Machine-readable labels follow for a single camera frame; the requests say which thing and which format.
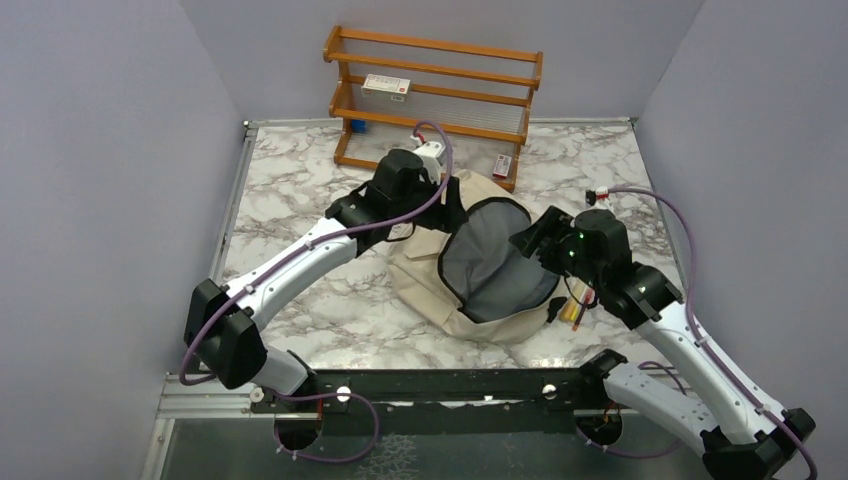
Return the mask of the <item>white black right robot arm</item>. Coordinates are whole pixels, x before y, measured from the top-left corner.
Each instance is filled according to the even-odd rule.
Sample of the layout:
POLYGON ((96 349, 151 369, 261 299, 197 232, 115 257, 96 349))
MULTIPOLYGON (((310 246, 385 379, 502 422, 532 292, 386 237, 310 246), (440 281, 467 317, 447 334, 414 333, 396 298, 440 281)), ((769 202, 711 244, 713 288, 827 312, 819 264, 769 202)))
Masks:
POLYGON ((787 409, 745 375, 658 269, 634 260, 625 225, 604 209, 572 217, 549 208, 510 238, 526 258, 576 277, 601 307, 647 340, 686 380, 687 396, 651 379, 623 355, 605 350, 583 364, 579 398, 629 407, 675 435, 714 479, 771 479, 815 428, 801 408, 787 409))

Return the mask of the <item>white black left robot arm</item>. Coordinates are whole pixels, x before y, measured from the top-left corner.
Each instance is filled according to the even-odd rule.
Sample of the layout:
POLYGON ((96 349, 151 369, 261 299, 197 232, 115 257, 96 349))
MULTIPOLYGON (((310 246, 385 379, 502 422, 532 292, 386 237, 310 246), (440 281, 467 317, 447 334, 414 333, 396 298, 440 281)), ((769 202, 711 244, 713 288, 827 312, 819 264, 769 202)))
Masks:
POLYGON ((452 169, 444 142, 392 149, 371 180, 335 200, 284 251, 228 284, 203 280, 191 295, 184 360, 199 359, 208 377, 227 389, 264 384, 290 410, 309 406, 315 386, 307 365, 291 352, 266 347, 262 331, 317 280, 387 241, 394 226, 449 232, 461 225, 466 214, 452 169))

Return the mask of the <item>cream canvas student bag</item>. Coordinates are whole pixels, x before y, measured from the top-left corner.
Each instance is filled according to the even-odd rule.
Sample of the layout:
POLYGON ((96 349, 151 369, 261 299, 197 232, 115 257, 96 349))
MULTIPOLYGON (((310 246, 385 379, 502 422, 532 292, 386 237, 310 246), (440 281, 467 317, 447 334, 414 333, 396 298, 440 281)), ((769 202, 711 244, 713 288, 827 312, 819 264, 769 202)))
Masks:
POLYGON ((568 301, 562 278, 510 243, 537 213, 489 178, 460 170, 468 220, 447 234, 416 229, 388 253, 399 298, 448 335, 514 344, 551 323, 568 301))

